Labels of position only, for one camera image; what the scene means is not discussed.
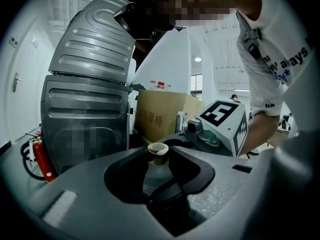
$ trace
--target window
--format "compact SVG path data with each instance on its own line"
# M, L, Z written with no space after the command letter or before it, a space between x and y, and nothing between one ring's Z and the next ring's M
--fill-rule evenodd
M203 85L203 76L202 74L192 75L191 76L191 96L202 100L202 85Z

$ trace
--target person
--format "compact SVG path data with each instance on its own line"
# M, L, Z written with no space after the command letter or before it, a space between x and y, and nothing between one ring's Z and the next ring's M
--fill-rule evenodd
M292 113L289 113L288 125L289 125L288 130L290 131L288 138L292 138L298 134L298 131L296 129L295 119L294 119L294 116L292 115Z
M287 123L288 123L288 120L289 120L289 116L284 114L281 118L281 127L282 129L286 129L287 128Z
M247 35L240 35L237 40L240 58L249 76L253 114L240 155L265 143L279 126L283 85L289 86L302 71L319 68L313 40L293 8L286 0L159 1L161 13L181 23L220 19L235 9L254 30L250 38L256 38L262 63L245 48Z
M230 99L233 100L234 102L241 103L236 94L232 94Z

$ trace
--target red fire extinguisher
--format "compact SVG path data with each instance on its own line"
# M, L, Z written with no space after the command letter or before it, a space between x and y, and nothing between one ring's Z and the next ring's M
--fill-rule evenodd
M48 183L52 182L57 177L57 175L50 164L47 154L45 153L43 143L35 141L32 147L36 162L38 163L38 166L43 173L45 180Z

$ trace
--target white t-shirt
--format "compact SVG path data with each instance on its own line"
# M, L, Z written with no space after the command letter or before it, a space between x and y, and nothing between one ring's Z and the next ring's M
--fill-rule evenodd
M252 29L261 30L259 51L269 69L262 69L241 44L237 47L249 76L250 106L252 114L264 111L269 116L279 116L283 105L283 84L290 85L307 65L315 65L315 48L308 32L286 0L262 0L257 21L241 13Z

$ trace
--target white door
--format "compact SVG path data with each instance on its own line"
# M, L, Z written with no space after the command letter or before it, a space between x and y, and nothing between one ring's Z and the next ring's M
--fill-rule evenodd
M41 25L32 24L12 60L7 89L7 120L10 138L17 141L40 123L40 98L48 68L54 53ZM15 73L19 72L14 91Z

